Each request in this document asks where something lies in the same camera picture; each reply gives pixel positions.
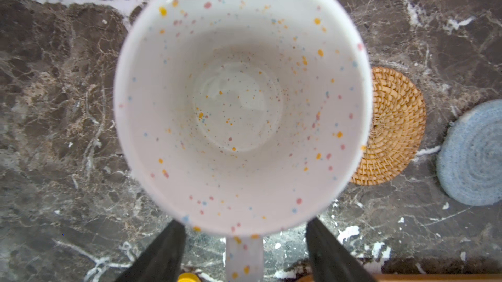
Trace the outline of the white speckled mug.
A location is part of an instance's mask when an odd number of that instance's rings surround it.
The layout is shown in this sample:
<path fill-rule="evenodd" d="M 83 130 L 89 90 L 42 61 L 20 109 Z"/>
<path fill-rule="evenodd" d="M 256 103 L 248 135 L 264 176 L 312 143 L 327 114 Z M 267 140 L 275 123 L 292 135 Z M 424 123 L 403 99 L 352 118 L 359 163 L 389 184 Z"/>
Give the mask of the white speckled mug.
<path fill-rule="evenodd" d="M 261 281 L 264 236 L 318 215 L 356 171 L 372 72 L 336 0 L 151 0 L 113 99 L 133 177 L 176 221 L 226 238 L 229 281 Z"/>

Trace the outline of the rattan round coaster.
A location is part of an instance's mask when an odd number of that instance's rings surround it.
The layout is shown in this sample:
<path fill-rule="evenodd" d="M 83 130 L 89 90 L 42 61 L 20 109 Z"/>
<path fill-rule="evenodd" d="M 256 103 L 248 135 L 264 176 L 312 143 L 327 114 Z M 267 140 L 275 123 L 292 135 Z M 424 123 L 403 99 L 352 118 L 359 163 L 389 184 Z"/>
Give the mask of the rattan round coaster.
<path fill-rule="evenodd" d="M 351 182 L 370 186 L 397 177 L 412 161 L 426 129 L 422 92 L 402 73 L 373 71 L 373 120 L 363 157 Z"/>

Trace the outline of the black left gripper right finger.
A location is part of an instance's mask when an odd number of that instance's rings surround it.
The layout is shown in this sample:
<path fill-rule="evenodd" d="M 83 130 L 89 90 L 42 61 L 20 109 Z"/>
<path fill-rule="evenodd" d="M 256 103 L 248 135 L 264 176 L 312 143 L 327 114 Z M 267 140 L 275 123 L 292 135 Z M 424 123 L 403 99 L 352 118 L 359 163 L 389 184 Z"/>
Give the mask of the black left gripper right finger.
<path fill-rule="evenodd" d="M 307 223 L 306 242 L 315 282 L 376 282 L 318 218 Z"/>

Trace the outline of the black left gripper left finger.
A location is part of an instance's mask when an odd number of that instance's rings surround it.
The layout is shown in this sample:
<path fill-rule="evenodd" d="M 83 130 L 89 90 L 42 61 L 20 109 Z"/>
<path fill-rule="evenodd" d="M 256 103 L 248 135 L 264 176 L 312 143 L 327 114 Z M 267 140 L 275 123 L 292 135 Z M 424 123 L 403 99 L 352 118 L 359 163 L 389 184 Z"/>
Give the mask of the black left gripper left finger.
<path fill-rule="evenodd" d="M 185 226 L 171 221 L 116 282 L 177 281 L 186 237 Z"/>

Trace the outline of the grey blue round coaster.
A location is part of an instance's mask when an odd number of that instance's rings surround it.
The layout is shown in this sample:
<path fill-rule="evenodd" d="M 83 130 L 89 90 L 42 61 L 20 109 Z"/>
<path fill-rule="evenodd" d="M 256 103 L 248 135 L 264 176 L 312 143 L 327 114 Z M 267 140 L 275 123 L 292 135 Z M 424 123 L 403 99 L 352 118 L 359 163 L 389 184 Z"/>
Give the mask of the grey blue round coaster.
<path fill-rule="evenodd" d="M 436 163 L 449 197 L 468 206 L 501 201 L 501 100 L 479 104 L 448 130 Z"/>

